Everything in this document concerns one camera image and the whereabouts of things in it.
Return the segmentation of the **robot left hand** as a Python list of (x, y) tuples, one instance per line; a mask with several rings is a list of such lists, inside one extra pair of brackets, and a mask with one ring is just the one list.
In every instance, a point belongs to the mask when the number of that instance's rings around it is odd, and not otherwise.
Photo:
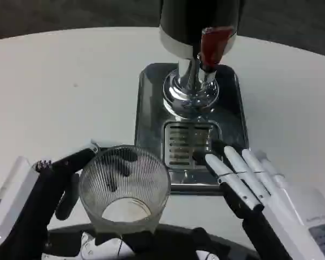
[(17, 158), (0, 188), (0, 259), (41, 259), (50, 220), (67, 219), (79, 198), (78, 171), (110, 148), (91, 141), (57, 161)]

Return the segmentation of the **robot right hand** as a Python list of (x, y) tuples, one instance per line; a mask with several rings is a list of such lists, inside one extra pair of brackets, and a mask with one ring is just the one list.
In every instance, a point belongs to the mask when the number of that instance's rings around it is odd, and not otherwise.
[(289, 182), (263, 152), (217, 140), (193, 160), (216, 178), (261, 259), (325, 259), (325, 197)]

